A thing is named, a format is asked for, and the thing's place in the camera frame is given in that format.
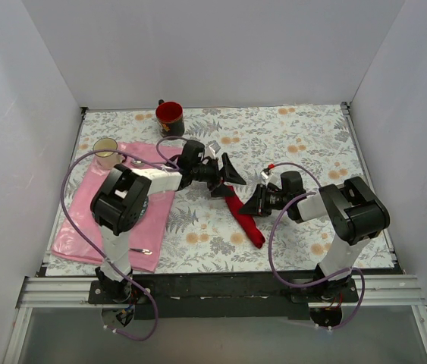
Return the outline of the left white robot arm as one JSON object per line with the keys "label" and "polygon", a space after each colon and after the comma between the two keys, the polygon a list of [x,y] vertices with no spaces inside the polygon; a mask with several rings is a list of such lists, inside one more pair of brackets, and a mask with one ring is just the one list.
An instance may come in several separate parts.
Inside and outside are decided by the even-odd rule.
{"label": "left white robot arm", "polygon": [[212,197],[232,196],[227,183],[245,185],[227,153],[218,158],[217,143],[208,146],[188,140],[181,154],[165,167],[133,170],[115,165],[92,199],[90,210],[100,227],[103,263],[96,269],[100,287],[115,303],[126,302],[132,293],[127,278],[130,230],[140,219],[144,202],[156,193],[179,191],[198,181],[206,184]]}

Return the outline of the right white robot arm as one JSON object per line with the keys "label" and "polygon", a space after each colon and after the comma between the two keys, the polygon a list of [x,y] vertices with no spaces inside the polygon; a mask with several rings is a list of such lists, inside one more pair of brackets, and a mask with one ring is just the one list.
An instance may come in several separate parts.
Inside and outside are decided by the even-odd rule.
{"label": "right white robot arm", "polygon": [[334,238],[325,257],[316,265],[311,281],[302,283],[281,277],[275,269],[272,255],[275,227],[268,240],[268,260],[276,279],[299,295],[318,297],[326,302],[348,288],[360,253],[390,224],[388,210],[361,177],[308,192],[299,172],[286,171],[281,174],[280,187],[272,183],[258,184],[239,213],[264,217],[273,210],[280,212],[276,222],[283,214],[298,224],[329,218]]}

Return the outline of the red cloth napkin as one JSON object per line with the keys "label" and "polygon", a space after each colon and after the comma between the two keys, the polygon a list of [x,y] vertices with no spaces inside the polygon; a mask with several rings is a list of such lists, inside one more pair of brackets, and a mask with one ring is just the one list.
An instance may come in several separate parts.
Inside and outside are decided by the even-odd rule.
{"label": "red cloth napkin", "polygon": [[243,207],[243,203],[235,193],[232,186],[228,186],[228,189],[231,191],[231,195],[224,198],[228,209],[254,247],[261,249],[265,243],[263,233],[257,228],[252,216],[240,214],[240,209]]}

